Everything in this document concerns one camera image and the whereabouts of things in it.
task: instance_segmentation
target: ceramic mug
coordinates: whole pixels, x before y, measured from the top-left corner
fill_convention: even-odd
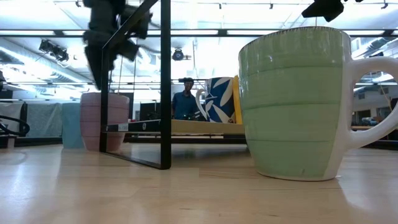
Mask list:
[[[220,77],[206,80],[205,88],[196,94],[198,108],[209,122],[235,123],[233,78]],[[200,104],[200,95],[205,91],[205,109]]]
[[[353,88],[368,72],[398,78],[398,60],[351,58],[348,34],[301,27],[260,37],[239,52],[246,140],[260,174],[289,180],[336,176],[343,154],[377,141],[398,123],[351,130]]]

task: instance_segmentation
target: wooden floor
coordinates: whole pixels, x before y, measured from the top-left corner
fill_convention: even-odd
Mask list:
[[[326,182],[263,177],[245,146],[174,151],[185,156],[159,171],[61,146],[0,149],[0,223],[398,223],[395,151],[349,151]]]

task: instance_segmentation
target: duct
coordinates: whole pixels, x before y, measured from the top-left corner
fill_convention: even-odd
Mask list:
[[[396,40],[396,37],[379,37],[370,41],[366,47],[360,48],[355,50],[352,53],[352,57],[368,57],[371,56],[373,53],[377,52],[381,47],[385,46],[386,44]]]
[[[45,65],[49,69],[56,72],[58,75],[68,78],[69,80],[72,80],[73,82],[92,82],[90,79],[84,77],[83,75],[73,72],[67,68],[62,68],[56,62],[52,62],[46,58],[43,58],[43,57],[40,58],[40,55],[37,55],[36,53],[33,53],[30,50],[27,50],[17,44],[12,43],[9,40],[4,39],[4,38],[0,39],[0,47],[4,48],[10,52],[14,52],[15,55],[11,55],[13,57],[20,55],[25,58],[29,58],[33,61],[37,60],[40,64]]]

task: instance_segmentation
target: wooden board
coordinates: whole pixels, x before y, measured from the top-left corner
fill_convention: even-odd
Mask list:
[[[172,120],[172,133],[244,134],[242,124]]]

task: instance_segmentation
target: black cable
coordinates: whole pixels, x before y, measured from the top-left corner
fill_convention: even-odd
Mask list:
[[[6,134],[13,134],[13,135],[17,135],[17,136],[25,136],[29,131],[30,131],[30,126],[23,120],[21,119],[17,119],[17,118],[10,118],[7,116],[3,116],[0,115],[0,119],[7,119],[10,121],[15,121],[18,122],[19,124],[23,125],[23,132],[15,132],[15,131],[11,131],[9,129],[7,129],[3,124],[0,124],[0,129],[2,129]]]

